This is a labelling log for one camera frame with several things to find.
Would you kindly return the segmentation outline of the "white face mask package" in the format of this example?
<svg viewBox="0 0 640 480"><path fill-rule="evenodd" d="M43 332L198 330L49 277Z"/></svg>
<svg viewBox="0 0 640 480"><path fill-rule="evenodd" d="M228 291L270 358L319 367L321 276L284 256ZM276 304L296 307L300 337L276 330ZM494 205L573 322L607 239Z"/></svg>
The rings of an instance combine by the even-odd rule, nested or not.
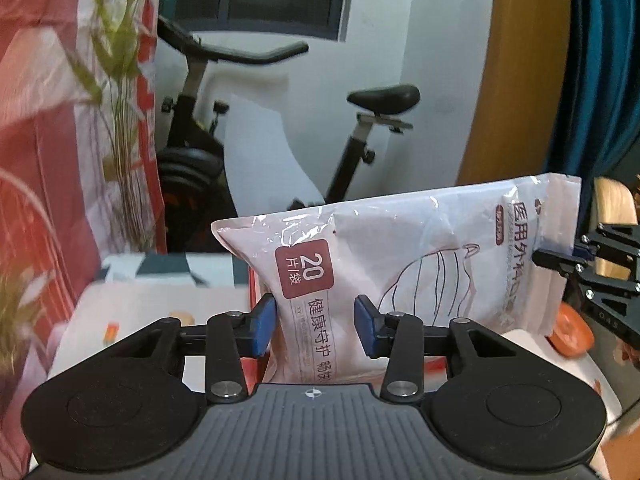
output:
<svg viewBox="0 0 640 480"><path fill-rule="evenodd" d="M379 380L354 325L366 296L428 326L470 318L548 335L564 280L533 264L570 254L582 184L541 174L217 221L216 239L276 298L270 382Z"/></svg>

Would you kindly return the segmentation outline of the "beige wooden chair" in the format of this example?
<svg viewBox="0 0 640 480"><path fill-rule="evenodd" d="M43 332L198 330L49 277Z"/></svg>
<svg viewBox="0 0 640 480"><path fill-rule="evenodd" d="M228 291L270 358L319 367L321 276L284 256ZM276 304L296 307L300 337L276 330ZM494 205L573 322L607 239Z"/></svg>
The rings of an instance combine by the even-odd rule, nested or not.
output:
<svg viewBox="0 0 640 480"><path fill-rule="evenodd" d="M590 229L599 223L639 223L639 182L627 188L622 182L597 177L593 182Z"/></svg>

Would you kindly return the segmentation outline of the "orange round object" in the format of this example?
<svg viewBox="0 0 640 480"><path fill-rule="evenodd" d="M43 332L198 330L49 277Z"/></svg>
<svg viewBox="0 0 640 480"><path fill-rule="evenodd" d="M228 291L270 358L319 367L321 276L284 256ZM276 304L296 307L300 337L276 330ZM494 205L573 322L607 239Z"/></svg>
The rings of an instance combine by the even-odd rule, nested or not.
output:
<svg viewBox="0 0 640 480"><path fill-rule="evenodd" d="M569 359L582 356L594 345L594 336L589 325L566 302L560 304L552 333L547 339L561 356Z"/></svg>

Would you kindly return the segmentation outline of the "teal curtain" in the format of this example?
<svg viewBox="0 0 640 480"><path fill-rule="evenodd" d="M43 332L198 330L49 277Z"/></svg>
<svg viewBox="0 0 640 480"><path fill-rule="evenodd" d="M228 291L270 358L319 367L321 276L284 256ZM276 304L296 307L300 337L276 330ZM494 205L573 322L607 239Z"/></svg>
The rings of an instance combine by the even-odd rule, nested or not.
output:
<svg viewBox="0 0 640 480"><path fill-rule="evenodd" d="M570 40L544 169L593 181L639 141L639 0L570 0Z"/></svg>

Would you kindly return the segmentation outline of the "wooden door panel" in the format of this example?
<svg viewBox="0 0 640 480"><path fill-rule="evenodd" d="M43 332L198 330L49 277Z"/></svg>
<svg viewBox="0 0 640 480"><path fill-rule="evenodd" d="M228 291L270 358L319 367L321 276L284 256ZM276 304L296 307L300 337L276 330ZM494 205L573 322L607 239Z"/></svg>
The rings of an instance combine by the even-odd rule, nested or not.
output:
<svg viewBox="0 0 640 480"><path fill-rule="evenodd" d="M494 0L458 185L544 169L569 39L570 0Z"/></svg>

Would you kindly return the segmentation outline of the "black exercise bike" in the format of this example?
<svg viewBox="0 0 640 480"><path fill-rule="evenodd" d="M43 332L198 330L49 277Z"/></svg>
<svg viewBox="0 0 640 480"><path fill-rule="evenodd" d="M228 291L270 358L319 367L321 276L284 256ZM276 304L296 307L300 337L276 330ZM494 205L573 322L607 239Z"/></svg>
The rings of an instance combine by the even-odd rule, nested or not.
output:
<svg viewBox="0 0 640 480"><path fill-rule="evenodd" d="M266 53L202 44L168 18L159 18L157 33L186 58L188 72L178 98L163 100L170 115L167 143L157 153L160 190L165 205L168 252L222 252L213 222L235 217L303 209L344 200L360 164L370 165L375 152L368 137L376 126L401 134L412 125L401 119L420 102L413 84L359 90L347 101L359 107L328 192L321 193L299 166L284 133L280 113L232 96L217 101L214 118L203 126L193 116L198 90L210 63L272 65L308 52L299 41Z"/></svg>

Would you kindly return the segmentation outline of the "green artificial plant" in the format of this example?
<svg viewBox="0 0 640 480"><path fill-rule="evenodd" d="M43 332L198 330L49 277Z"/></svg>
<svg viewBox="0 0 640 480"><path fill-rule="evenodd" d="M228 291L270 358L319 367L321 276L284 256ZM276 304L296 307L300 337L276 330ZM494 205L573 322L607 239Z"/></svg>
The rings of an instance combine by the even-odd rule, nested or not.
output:
<svg viewBox="0 0 640 480"><path fill-rule="evenodd" d="M160 0L79 0L67 52L82 195L101 256L165 246L157 172L155 65Z"/></svg>

